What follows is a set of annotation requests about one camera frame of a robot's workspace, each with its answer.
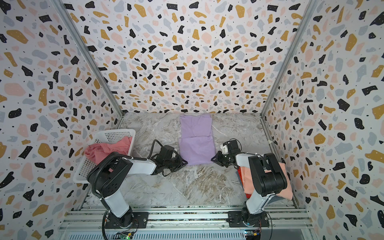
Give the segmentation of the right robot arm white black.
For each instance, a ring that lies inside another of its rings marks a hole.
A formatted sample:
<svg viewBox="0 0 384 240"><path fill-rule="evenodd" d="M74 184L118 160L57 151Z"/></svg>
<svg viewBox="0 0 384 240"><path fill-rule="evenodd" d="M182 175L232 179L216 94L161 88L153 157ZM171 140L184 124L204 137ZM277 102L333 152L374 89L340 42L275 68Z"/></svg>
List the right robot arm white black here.
<svg viewBox="0 0 384 240"><path fill-rule="evenodd" d="M231 139L221 146L221 150L211 161L221 167L245 167L251 172L253 192L241 211L228 212L231 228L268 227L268 214L265 207L270 200L288 187L288 181L282 167L273 153L264 155L241 152L236 139Z"/></svg>

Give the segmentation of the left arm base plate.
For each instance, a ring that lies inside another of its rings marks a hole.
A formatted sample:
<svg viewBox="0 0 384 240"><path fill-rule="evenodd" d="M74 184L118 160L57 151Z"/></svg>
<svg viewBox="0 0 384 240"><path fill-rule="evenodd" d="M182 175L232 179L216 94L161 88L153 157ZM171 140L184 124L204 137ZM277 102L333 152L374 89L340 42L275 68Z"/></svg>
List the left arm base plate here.
<svg viewBox="0 0 384 240"><path fill-rule="evenodd" d="M105 222L106 230L135 230L145 229L148 223L148 212L127 212L121 218L116 217L114 214L109 213Z"/></svg>

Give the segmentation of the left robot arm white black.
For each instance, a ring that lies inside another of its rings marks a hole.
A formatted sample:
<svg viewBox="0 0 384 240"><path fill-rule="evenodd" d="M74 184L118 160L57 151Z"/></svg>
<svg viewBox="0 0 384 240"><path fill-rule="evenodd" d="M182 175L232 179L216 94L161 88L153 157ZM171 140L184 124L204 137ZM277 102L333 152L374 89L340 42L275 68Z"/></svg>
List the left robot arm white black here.
<svg viewBox="0 0 384 240"><path fill-rule="evenodd" d="M113 152L97 164L87 175L91 190L106 208L102 228L109 224L112 228L139 228L140 221L121 192L128 175L167 175L164 170L174 173L188 164L175 148L161 146L160 152L147 158L136 158Z"/></svg>

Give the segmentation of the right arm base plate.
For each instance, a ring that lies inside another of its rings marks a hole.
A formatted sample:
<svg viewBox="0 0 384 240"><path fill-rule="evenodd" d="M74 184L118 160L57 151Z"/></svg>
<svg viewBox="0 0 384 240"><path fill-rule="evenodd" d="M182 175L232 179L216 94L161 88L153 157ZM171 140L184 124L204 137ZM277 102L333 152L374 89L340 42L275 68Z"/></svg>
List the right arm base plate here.
<svg viewBox="0 0 384 240"><path fill-rule="evenodd" d="M227 222L230 228L260 228L269 227L269 217L266 212L252 215L244 211L228 212Z"/></svg>

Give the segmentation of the lilac purple t-shirt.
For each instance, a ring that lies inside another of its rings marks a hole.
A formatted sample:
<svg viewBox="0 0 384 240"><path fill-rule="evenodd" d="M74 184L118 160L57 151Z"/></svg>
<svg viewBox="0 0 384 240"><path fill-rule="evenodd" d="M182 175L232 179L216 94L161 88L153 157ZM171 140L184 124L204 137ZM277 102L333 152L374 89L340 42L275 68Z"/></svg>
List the lilac purple t-shirt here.
<svg viewBox="0 0 384 240"><path fill-rule="evenodd" d="M211 159L217 153L211 115L182 115L180 116L180 123L179 147L181 157L191 166L210 164Z"/></svg>

